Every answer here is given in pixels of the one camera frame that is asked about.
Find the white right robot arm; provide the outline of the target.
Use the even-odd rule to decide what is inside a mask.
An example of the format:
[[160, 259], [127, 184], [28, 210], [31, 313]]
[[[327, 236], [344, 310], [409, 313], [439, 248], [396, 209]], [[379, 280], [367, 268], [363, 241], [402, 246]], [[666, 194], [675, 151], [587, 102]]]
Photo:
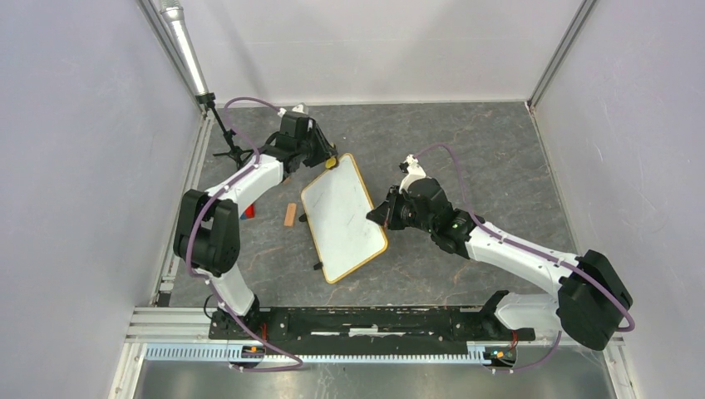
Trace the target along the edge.
[[480, 317], [481, 331], [491, 339], [522, 328], [560, 329], [601, 351], [615, 333], [634, 329], [629, 316], [634, 301], [605, 255], [564, 253], [502, 233], [454, 207], [433, 178], [392, 186], [366, 218], [388, 230], [419, 229], [446, 253], [496, 266], [543, 290], [541, 295], [501, 295]]

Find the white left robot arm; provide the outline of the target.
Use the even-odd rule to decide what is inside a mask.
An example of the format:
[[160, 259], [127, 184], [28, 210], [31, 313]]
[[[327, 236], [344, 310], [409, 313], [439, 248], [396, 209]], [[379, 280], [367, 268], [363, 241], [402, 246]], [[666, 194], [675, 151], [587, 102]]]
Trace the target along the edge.
[[210, 288], [218, 308], [230, 316], [231, 330], [245, 339], [259, 332], [261, 317], [259, 300], [237, 265], [241, 215], [300, 166], [313, 168], [338, 158], [318, 123], [296, 111], [285, 111], [279, 129], [249, 150], [248, 161], [224, 182], [183, 194], [173, 243], [189, 275]]

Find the yellow framed whiteboard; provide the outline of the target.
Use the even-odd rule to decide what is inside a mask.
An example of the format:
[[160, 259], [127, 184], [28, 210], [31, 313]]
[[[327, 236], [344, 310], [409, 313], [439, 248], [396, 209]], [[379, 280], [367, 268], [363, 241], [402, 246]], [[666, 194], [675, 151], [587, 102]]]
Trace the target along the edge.
[[367, 219], [372, 199], [353, 155], [338, 158], [301, 191], [325, 281], [338, 283], [387, 250], [383, 227]]

